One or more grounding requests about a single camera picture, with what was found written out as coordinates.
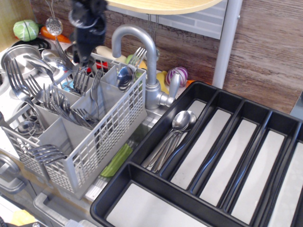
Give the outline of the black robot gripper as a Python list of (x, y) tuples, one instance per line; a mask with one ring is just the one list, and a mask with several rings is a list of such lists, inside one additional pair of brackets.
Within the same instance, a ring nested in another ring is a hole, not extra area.
[(71, 41), (77, 54), (73, 57), (79, 68), (92, 69), (93, 50), (105, 42), (107, 23), (105, 0), (72, 0), (69, 22), (74, 26)]

